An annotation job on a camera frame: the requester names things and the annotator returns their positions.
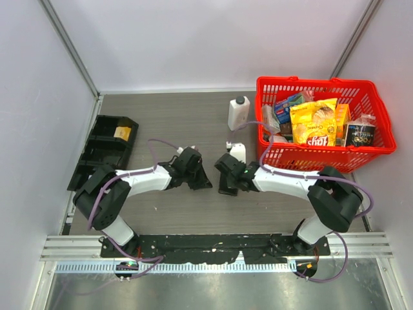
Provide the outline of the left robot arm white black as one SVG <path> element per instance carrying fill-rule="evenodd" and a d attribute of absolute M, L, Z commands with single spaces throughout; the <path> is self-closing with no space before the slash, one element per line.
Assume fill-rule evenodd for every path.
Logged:
<path fill-rule="evenodd" d="M 137 234 L 119 215 L 126 200 L 150 191 L 166 191 L 182 184 L 194 191 L 212 187 L 203 168 L 201 154 L 192 147 L 178 151 L 170 161 L 148 169 L 98 168 L 76 191 L 73 203 L 88 220 L 88 227 L 103 232 L 124 257 L 137 252 Z"/>

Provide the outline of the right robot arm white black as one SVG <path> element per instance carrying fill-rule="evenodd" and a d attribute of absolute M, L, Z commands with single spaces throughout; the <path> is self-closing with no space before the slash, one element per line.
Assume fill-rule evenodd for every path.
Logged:
<path fill-rule="evenodd" d="M 296 227 L 291 246 L 295 253 L 308 254 L 328 233 L 345 233 L 356 217 L 363 195 L 356 184 L 337 169 L 326 166 L 321 171 L 292 171 L 246 164 L 226 153 L 214 167 L 227 179 L 229 187 L 245 192 L 278 192 L 308 201 L 315 211 Z"/>

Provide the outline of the black leather card holder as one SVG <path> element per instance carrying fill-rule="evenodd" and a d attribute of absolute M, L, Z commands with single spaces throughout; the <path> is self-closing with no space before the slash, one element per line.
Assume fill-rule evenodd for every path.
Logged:
<path fill-rule="evenodd" d="M 200 189 L 211 189 L 212 183 L 208 179 L 202 163 L 198 163 L 195 170 L 189 172 L 188 186 L 196 191 Z"/>

